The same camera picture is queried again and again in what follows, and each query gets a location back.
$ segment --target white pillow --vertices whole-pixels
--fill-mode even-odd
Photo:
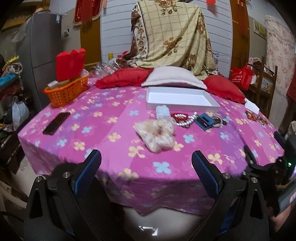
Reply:
[[[189,87],[195,86],[201,89],[207,89],[206,85],[197,79],[193,73],[184,68],[175,66],[156,67],[141,86],[175,86]]]

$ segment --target orange plastic basket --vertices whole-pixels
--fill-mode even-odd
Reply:
[[[89,76],[83,76],[61,88],[50,90],[46,87],[43,92],[48,95],[52,106],[63,107],[74,100],[83,91],[87,90],[87,80]]]

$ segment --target red pillow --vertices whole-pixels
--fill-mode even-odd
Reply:
[[[141,86],[141,84],[148,78],[152,71],[153,68],[122,68],[116,70],[115,73],[111,75],[97,80],[96,87],[99,89],[105,89],[125,86]]]
[[[203,82],[207,86],[207,92],[240,104],[245,103],[245,95],[229,79],[220,75],[210,75]]]

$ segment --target pink bedspread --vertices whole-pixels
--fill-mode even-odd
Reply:
[[[195,150],[201,150],[221,172],[233,176],[239,176],[246,166],[245,144],[260,165],[283,154],[271,124],[262,126],[249,120],[243,105],[216,96],[220,114],[229,122],[226,126],[208,131],[194,123],[189,129],[177,127],[174,148],[151,153],[134,129],[135,122],[155,118],[155,111],[146,109],[146,91],[141,87],[91,87],[64,108],[47,106],[19,133],[34,171],[50,174],[59,163],[80,163],[98,149],[102,164],[97,178],[112,201],[142,215],[159,207],[204,215],[213,200],[192,168]],[[53,136],[43,135],[60,111],[70,111],[71,116]]]

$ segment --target floor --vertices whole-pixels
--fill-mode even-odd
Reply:
[[[26,157],[16,175],[12,175],[19,189],[29,195],[37,175]],[[202,221],[199,216],[167,208],[160,208],[146,216],[140,216],[128,207],[124,211],[125,230],[135,241],[186,241]]]

